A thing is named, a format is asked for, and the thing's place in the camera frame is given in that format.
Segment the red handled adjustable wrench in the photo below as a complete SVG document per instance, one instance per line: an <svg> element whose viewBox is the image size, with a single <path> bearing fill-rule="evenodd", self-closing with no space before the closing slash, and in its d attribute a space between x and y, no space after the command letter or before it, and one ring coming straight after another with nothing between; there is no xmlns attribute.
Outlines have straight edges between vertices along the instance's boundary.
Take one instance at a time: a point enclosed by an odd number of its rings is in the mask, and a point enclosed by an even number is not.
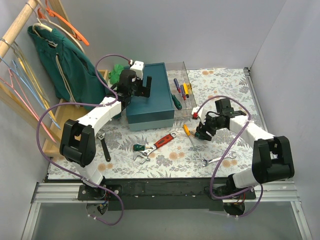
<svg viewBox="0 0 320 240"><path fill-rule="evenodd" d="M159 139L156 143L154 143L151 148L147 148L145 150L135 151L133 154L133 160L135 161L138 157L142 160L139 162L140 164L144 164L147 161L150 161L150 154L165 144L172 141L177 136L176 132L171 132L166 136Z"/></svg>

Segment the long green screwdriver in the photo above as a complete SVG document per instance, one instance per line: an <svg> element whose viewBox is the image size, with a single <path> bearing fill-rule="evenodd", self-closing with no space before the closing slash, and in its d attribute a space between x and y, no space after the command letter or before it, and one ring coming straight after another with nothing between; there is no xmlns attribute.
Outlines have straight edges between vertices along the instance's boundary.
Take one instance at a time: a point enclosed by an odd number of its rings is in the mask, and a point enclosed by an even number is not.
<svg viewBox="0 0 320 240"><path fill-rule="evenodd" d="M172 98L172 101L173 101L173 103L174 103L174 106L175 106L178 110L181 110L181 109L182 109L182 105L181 105L180 101L177 99L177 97L176 97L174 94L172 94L172 95L171 95L171 98Z"/></svg>

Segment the clear plastic container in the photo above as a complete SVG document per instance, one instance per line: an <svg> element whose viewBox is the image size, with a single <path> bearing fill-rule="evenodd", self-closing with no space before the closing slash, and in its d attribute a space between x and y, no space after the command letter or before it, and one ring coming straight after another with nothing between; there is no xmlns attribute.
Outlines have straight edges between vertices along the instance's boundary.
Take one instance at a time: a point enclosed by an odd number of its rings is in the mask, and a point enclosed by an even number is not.
<svg viewBox="0 0 320 240"><path fill-rule="evenodd" d="M195 96L193 94L192 85L190 82L190 78L187 73L185 62L167 62L165 63L167 79L170 87L170 91L177 100L180 102L182 109L178 110L174 105L174 117L190 117L192 116L192 110L197 106ZM179 86L186 85L188 96L184 97L182 92L179 92L174 79L177 80Z"/></svg>

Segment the stubby green screwdriver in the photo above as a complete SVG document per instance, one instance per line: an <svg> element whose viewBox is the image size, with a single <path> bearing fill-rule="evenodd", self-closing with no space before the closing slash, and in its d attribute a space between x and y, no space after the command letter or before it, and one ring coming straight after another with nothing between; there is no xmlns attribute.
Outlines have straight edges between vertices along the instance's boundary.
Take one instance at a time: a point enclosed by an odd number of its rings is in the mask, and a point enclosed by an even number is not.
<svg viewBox="0 0 320 240"><path fill-rule="evenodd" d="M148 149L148 147L145 146L145 145L141 145L141 144L134 144L134 145L133 145L133 150L134 150L135 152L144 151L144 150L146 150L146 149Z"/></svg>

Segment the teal storage box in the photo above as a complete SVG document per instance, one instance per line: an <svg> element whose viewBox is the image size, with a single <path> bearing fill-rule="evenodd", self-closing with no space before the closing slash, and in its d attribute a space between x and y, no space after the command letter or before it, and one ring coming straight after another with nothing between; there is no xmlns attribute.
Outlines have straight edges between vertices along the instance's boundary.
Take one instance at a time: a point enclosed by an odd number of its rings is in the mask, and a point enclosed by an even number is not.
<svg viewBox="0 0 320 240"><path fill-rule="evenodd" d="M147 76L152 77L150 97L134 96L125 109L132 132L169 128L174 124L175 107L165 64L160 62L145 65L144 84L147 83Z"/></svg>

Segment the orange handled screwdriver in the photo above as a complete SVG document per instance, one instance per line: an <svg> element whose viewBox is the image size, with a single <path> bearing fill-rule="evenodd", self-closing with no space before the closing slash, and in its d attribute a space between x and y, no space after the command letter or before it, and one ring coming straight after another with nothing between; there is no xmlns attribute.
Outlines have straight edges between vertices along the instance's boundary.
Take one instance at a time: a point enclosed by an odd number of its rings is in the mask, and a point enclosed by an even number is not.
<svg viewBox="0 0 320 240"><path fill-rule="evenodd" d="M183 130L184 130L185 134L187 135L188 139L190 140L190 143L191 143L193 149L195 150L196 147L195 147L195 145L194 145L194 143L192 141L191 133L190 133L189 128L188 128L188 126L186 124L183 125Z"/></svg>

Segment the blue red screwdriver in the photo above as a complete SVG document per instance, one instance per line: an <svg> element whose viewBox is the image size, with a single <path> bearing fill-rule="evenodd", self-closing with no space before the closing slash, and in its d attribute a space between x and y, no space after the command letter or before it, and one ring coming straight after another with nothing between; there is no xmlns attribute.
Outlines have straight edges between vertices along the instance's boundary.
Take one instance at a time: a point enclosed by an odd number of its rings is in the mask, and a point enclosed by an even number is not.
<svg viewBox="0 0 320 240"><path fill-rule="evenodd" d="M181 91L182 99L185 101L187 97L186 97L186 93L184 90L184 86L182 84L180 85L180 91Z"/></svg>

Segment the yellow handled screwdriver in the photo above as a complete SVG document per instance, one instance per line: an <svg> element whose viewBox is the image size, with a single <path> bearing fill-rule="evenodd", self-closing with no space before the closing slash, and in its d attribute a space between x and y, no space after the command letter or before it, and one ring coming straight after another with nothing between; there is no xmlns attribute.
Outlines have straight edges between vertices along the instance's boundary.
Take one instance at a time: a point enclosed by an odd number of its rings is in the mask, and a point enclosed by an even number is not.
<svg viewBox="0 0 320 240"><path fill-rule="evenodd" d="M184 90L185 97L189 98L189 91L186 83L183 84L183 90Z"/></svg>

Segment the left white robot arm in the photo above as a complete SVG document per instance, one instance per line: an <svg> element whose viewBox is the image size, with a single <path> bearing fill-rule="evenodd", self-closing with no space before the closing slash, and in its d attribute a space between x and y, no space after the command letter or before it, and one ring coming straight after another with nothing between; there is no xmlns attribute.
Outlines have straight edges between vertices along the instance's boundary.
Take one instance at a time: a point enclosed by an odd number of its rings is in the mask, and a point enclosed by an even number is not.
<svg viewBox="0 0 320 240"><path fill-rule="evenodd" d="M99 106L77 120L69 119L64 123L59 153L71 162L88 186L89 194L95 200L106 196L106 187L101 184L104 177L94 165L96 155L96 136L101 128L113 117L119 115L130 103L133 96L149 98L152 77L146 77L146 85L138 76L137 70L125 69L120 74L115 93L107 94Z"/></svg>

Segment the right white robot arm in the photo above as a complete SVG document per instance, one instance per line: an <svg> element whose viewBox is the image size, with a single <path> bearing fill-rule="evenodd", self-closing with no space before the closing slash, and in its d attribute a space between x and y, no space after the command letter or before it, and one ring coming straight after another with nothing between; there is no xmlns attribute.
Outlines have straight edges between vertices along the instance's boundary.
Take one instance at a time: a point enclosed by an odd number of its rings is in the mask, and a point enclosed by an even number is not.
<svg viewBox="0 0 320 240"><path fill-rule="evenodd" d="M227 129L239 134L253 149L251 168L231 174L225 190L232 199L237 199L247 187L290 179L295 174L290 141L285 136L275 136L258 127L250 120L249 114L234 110L228 98L215 101L216 116L203 108L192 110L193 119L200 119L195 137L211 141L218 130Z"/></svg>

